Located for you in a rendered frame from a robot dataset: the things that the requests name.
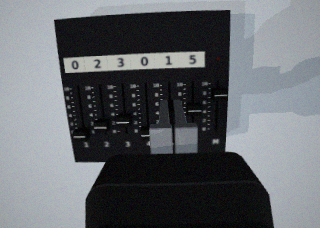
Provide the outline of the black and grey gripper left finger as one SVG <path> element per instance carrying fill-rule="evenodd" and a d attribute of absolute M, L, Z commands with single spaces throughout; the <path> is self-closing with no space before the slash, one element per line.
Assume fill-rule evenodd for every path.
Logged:
<path fill-rule="evenodd" d="M 151 124 L 149 128 L 150 153 L 172 154 L 172 111 L 170 100 L 160 101 L 159 124 Z"/>

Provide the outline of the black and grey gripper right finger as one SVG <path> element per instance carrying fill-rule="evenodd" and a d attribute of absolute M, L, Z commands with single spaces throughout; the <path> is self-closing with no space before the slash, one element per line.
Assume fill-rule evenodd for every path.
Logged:
<path fill-rule="evenodd" d="M 180 100 L 170 100 L 170 103 L 175 153 L 197 153 L 198 127 L 196 123 L 187 123 Z"/>

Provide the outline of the black lighting desk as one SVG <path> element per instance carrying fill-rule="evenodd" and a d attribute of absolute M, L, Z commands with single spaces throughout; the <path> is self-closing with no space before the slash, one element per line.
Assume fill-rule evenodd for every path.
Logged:
<path fill-rule="evenodd" d="M 230 10 L 78 17 L 54 25 L 75 162 L 150 154 L 149 128 L 159 124 L 161 100 L 181 101 L 187 123 L 198 127 L 198 153 L 225 152 Z"/>

